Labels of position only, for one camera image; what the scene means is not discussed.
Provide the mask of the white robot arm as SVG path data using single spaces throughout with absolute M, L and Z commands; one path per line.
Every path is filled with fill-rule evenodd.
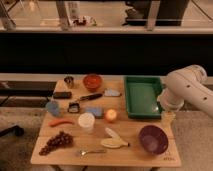
M 200 65 L 168 73 L 164 79 L 166 88 L 158 96 L 161 107 L 179 111 L 187 101 L 213 119 L 213 91 L 203 85 L 206 79 L 207 73 Z

